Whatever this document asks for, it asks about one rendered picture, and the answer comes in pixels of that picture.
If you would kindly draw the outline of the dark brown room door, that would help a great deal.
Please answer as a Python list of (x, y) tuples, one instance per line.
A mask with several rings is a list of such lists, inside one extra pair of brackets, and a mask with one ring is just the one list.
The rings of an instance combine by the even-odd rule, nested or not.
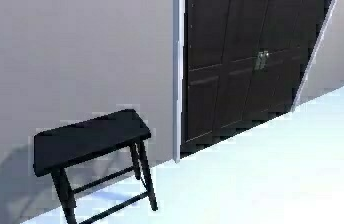
[(181, 156), (293, 107), (331, 2), (185, 0)]

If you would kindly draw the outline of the black wooden stool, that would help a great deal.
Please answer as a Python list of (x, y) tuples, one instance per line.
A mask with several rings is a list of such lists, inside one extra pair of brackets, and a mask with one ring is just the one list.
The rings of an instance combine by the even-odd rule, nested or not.
[[(33, 137), (33, 170), (37, 177), (52, 178), (67, 224), (92, 224), (143, 198), (158, 209), (145, 141), (151, 131), (134, 109), (123, 109), (75, 124), (46, 131)], [(84, 186), (72, 188), (66, 169), (98, 157), (129, 148), (132, 165)], [(82, 222), (76, 221), (75, 195), (132, 171), (145, 191)]]

